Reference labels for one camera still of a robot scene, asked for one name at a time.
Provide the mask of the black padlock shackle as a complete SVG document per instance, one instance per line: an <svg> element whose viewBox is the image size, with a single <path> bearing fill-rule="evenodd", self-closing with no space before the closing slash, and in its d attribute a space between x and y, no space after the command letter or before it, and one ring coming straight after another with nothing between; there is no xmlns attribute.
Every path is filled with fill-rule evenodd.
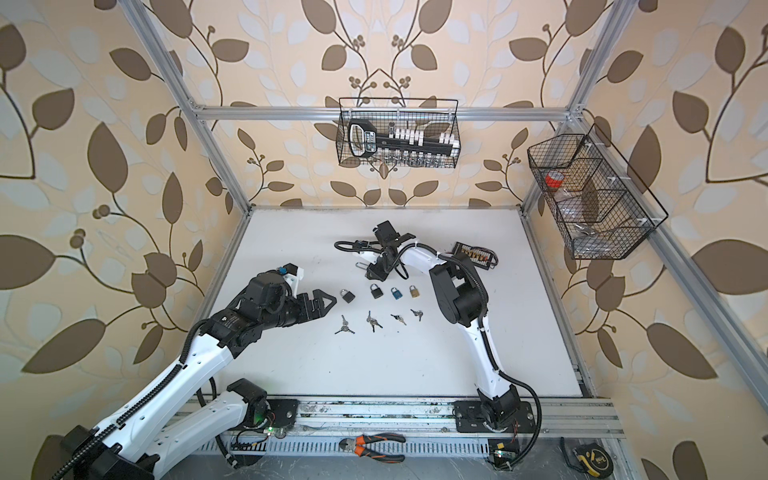
<svg viewBox="0 0 768 480"><path fill-rule="evenodd" d="M340 291L340 295L346 303L352 303L355 299L355 295L351 291L346 289L342 289Z"/></svg>

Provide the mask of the black padlock keys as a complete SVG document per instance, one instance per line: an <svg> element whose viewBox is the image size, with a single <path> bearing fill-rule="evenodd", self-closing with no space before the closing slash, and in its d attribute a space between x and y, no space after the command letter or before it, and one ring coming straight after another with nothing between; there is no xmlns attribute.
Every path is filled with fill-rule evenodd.
<svg viewBox="0 0 768 480"><path fill-rule="evenodd" d="M355 334L355 331L353 331L350 328L349 322L346 320L346 318L344 316L341 316L341 318L342 318L342 324L341 324L340 329L336 331L336 334L343 333L343 332L350 333L350 334Z"/></svg>

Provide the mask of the grey padlock keys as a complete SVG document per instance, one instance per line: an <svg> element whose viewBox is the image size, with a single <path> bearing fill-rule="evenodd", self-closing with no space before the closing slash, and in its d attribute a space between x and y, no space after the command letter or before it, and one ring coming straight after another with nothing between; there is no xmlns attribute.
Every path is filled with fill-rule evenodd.
<svg viewBox="0 0 768 480"><path fill-rule="evenodd" d="M370 324L373 333L375 333L378 329L383 328L383 326L378 322L378 320L372 316L371 312L368 312L366 321Z"/></svg>

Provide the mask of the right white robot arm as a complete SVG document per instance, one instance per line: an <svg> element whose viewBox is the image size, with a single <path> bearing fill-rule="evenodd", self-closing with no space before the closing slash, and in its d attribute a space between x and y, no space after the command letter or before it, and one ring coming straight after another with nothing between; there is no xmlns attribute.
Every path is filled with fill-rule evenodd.
<svg viewBox="0 0 768 480"><path fill-rule="evenodd" d="M441 253L411 233L398 233L390 222L377 225L373 241L339 240L334 248L355 253L366 261L365 276L383 282L395 271L415 269L429 276L437 306L444 318L458 326L471 354L479 412L475 417L486 429L506 432L521 427L524 414L532 424L531 437L541 432L540 398L527 383L503 371L492 342L489 294L475 265L462 253Z"/></svg>

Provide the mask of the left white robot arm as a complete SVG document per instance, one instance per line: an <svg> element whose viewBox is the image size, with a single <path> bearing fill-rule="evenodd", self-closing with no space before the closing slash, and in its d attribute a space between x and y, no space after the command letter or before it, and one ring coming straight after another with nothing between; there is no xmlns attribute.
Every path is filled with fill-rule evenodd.
<svg viewBox="0 0 768 480"><path fill-rule="evenodd" d="M55 479L160 479L214 437L247 426L266 393L241 379L182 420L172 417L262 334L325 317L335 296L301 293L293 264L262 272L219 312L195 323L179 357L126 405L95 427L73 428L60 443Z"/></svg>

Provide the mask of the black parallel charging board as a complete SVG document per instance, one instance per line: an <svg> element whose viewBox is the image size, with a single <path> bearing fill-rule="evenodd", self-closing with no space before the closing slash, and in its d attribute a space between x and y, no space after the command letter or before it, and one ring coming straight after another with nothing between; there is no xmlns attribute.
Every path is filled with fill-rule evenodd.
<svg viewBox="0 0 768 480"><path fill-rule="evenodd" d="M456 242L452 249L452 253L454 255L459 253L464 254L476 267L484 270L494 269L499 264L498 255L493 250L484 247Z"/></svg>

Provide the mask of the yellow black tape measure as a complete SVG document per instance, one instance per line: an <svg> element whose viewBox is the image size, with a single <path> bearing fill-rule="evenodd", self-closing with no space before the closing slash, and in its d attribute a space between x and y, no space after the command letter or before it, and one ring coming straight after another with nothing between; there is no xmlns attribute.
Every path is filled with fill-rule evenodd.
<svg viewBox="0 0 768 480"><path fill-rule="evenodd" d="M614 461L599 444L591 443L573 448L576 469L596 479L608 479L614 473Z"/></svg>

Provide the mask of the black socket holder rail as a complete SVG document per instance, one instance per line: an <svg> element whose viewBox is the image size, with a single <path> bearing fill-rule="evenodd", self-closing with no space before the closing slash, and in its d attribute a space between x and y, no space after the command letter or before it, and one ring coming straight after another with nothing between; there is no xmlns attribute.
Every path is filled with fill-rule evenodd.
<svg viewBox="0 0 768 480"><path fill-rule="evenodd" d="M461 150L460 141L444 132L434 139L427 137L424 130L390 125L380 133L371 121L364 119L350 121L346 142L358 158L457 158Z"/></svg>

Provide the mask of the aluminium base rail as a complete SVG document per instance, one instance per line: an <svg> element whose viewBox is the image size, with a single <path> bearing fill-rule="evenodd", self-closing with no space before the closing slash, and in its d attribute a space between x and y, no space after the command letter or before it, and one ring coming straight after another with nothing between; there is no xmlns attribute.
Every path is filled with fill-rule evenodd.
<svg viewBox="0 0 768 480"><path fill-rule="evenodd" d="M278 433L354 437L362 433L397 432L407 437L458 436L457 397L299 396L295 423ZM543 398L544 438L624 439L626 434L613 402L594 398Z"/></svg>

